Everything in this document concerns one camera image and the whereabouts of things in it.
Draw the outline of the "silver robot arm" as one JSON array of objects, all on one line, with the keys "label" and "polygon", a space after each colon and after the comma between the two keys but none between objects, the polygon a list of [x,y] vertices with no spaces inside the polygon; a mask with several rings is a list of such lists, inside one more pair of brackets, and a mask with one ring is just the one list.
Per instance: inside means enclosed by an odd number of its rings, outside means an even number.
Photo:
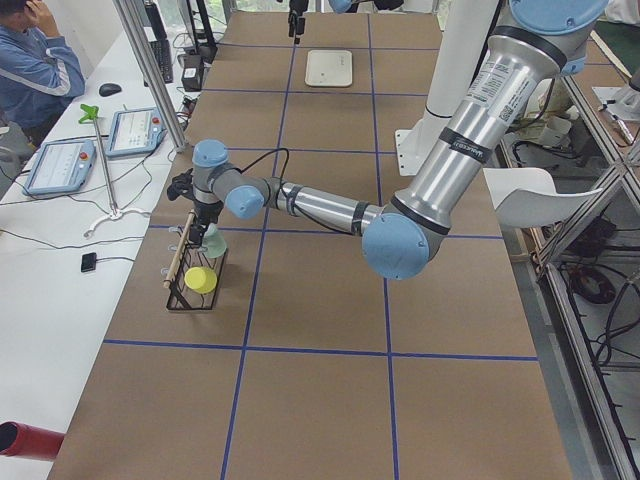
[{"label": "silver robot arm", "polygon": [[453,74],[459,105],[422,153],[410,185],[381,207],[276,177],[248,176],[230,163],[223,143],[199,142],[191,239],[200,242],[223,210],[248,219],[269,207],[360,237],[368,265],[385,278],[417,275],[436,255],[452,210],[536,87],[583,69],[588,37],[605,8],[602,1],[454,2],[440,56],[450,61],[471,55],[470,71]]},{"label": "silver robot arm", "polygon": [[[369,3],[369,0],[330,0],[329,6],[334,13],[355,13],[360,4]],[[401,7],[402,0],[374,0],[374,6],[378,10],[394,10]],[[293,39],[293,43],[298,45],[300,37],[305,32],[306,19],[304,14],[308,11],[309,0],[290,0],[288,2],[288,36]]]}]

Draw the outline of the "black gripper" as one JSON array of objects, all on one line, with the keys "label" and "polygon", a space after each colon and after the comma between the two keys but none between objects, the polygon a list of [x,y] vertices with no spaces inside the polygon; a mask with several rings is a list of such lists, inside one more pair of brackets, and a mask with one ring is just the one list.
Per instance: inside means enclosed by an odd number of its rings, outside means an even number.
[{"label": "black gripper", "polygon": [[307,0],[289,0],[288,36],[294,45],[299,45],[305,32]]},{"label": "black gripper", "polygon": [[222,202],[205,203],[199,200],[194,201],[194,212],[196,219],[189,227],[188,241],[195,247],[201,247],[207,226],[217,224],[219,215],[222,212]]}]

